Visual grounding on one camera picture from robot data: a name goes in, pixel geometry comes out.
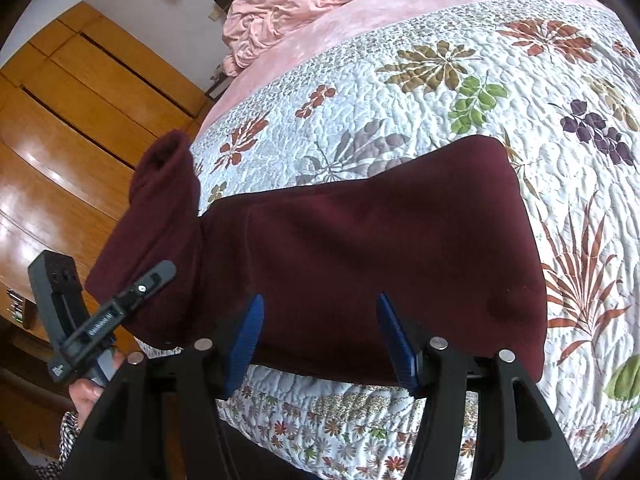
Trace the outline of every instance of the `black clamp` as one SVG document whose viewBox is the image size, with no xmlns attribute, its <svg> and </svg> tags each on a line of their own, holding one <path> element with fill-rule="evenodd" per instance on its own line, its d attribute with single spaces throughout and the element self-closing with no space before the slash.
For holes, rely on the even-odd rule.
<svg viewBox="0 0 640 480">
<path fill-rule="evenodd" d="M 261 296 L 211 339 L 148 359 L 133 352 L 93 408 L 60 480 L 166 480 L 164 406 L 177 394 L 180 443 L 190 480 L 238 480 L 217 399 L 241 386 L 264 320 Z"/>
<path fill-rule="evenodd" d="M 377 316 L 398 383 L 428 397 L 404 480 L 455 478 L 467 391 L 479 394 L 472 480 L 580 480 L 553 413 L 512 351 L 464 354 L 421 324 L 400 321 L 384 294 Z"/>
</svg>

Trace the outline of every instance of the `houndstooth fabric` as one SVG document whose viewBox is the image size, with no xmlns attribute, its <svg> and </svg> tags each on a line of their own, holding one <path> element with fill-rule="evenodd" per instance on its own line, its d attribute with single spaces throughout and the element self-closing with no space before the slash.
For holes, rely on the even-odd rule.
<svg viewBox="0 0 640 480">
<path fill-rule="evenodd" d="M 37 475 L 42 480 L 57 480 L 62 473 L 66 459 L 71 454 L 78 434 L 78 414 L 66 412 L 62 417 L 62 424 L 60 424 L 60 458 L 46 466 L 34 466 Z"/>
</svg>

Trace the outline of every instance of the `sleeve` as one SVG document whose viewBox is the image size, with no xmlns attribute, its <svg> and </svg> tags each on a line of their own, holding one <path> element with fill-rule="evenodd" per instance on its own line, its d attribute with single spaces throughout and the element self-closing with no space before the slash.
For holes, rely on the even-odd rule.
<svg viewBox="0 0 640 480">
<path fill-rule="evenodd" d="M 46 466 L 34 467 L 41 480 L 56 480 L 60 476 L 66 459 L 69 458 L 76 438 L 78 438 L 78 434 L 78 414 L 66 412 L 65 416 L 62 417 L 62 424 L 60 424 L 60 458 Z"/>
<path fill-rule="evenodd" d="M 202 254 L 200 183 L 189 145 L 184 133 L 173 131 L 149 147 L 130 184 L 129 209 L 85 283 L 89 294 L 104 303 L 161 260 L 172 261 L 175 279 L 122 324 L 163 350 L 183 343 Z"/>
</svg>

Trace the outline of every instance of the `hand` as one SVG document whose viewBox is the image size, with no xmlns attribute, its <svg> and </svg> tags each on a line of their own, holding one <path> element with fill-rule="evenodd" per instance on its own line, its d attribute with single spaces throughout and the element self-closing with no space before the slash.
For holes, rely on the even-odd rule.
<svg viewBox="0 0 640 480">
<path fill-rule="evenodd" d="M 113 353 L 113 368 L 118 369 L 124 362 L 124 355 L 118 350 Z M 82 430 L 84 423 L 94 408 L 94 404 L 100 398 L 103 388 L 91 379 L 78 379 L 69 386 L 69 396 L 78 410 L 78 431 Z"/>
</svg>

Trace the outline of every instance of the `white wall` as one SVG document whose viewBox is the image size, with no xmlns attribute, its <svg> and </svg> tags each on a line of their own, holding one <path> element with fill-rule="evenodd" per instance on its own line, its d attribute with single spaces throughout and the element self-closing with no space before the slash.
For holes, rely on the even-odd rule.
<svg viewBox="0 0 640 480">
<path fill-rule="evenodd" d="M 84 0 L 202 89 L 226 56 L 213 0 Z"/>
<path fill-rule="evenodd" d="M 42 27 L 80 0 L 32 0 L 0 50 L 0 66 L 29 41 Z"/>
</svg>

